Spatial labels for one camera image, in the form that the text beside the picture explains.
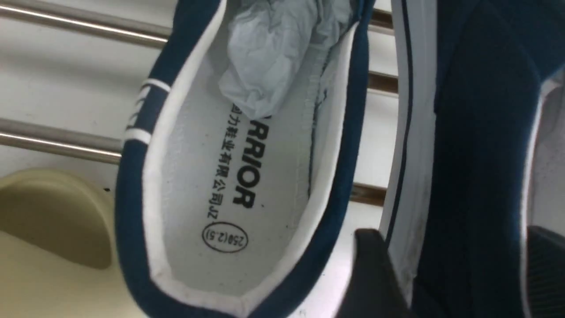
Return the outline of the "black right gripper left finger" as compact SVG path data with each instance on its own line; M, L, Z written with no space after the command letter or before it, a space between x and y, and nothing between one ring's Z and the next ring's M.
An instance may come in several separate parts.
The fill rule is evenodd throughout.
M375 229L355 230L351 279L338 318L411 318L387 245Z

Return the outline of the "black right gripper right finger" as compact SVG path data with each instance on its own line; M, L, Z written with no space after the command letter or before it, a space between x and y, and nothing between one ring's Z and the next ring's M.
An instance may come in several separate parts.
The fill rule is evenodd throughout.
M565 238L528 227L528 302L533 318L565 316Z

